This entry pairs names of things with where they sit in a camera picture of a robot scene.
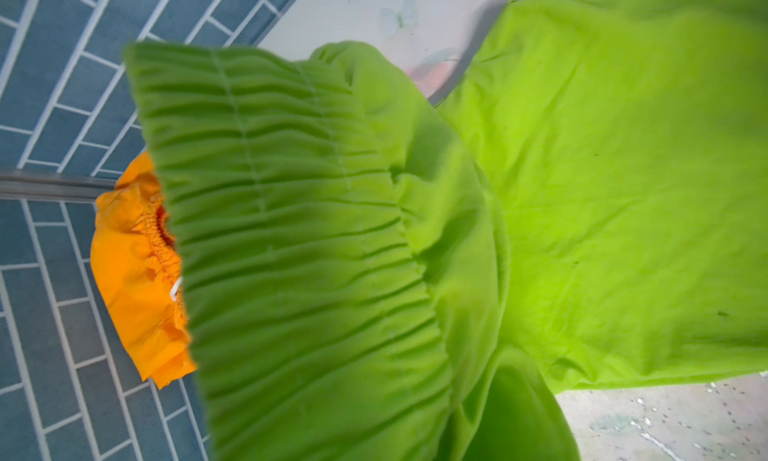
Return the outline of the light green garment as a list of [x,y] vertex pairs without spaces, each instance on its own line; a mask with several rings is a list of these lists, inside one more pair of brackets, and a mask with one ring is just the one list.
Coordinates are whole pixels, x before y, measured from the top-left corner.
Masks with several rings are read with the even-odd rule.
[[124,52],[218,460],[575,460],[572,389],[767,367],[767,0],[520,0],[432,105],[362,42]]

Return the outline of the orange shorts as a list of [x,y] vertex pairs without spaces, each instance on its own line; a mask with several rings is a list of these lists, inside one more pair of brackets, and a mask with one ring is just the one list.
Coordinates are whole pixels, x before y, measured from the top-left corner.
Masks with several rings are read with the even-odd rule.
[[181,258],[148,153],[96,200],[91,269],[141,379],[162,389],[197,369],[182,301]]

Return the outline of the white butterfly decoration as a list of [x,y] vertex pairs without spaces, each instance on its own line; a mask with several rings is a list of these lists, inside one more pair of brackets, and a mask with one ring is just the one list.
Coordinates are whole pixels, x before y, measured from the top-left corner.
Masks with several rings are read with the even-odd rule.
[[416,0],[403,0],[400,9],[380,9],[379,21],[386,36],[415,28],[419,21]]

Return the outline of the left aluminium corner post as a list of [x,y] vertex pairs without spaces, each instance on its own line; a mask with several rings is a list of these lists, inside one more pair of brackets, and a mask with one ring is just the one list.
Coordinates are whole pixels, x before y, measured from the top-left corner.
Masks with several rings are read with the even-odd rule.
[[109,179],[1,167],[2,199],[93,202],[113,188]]

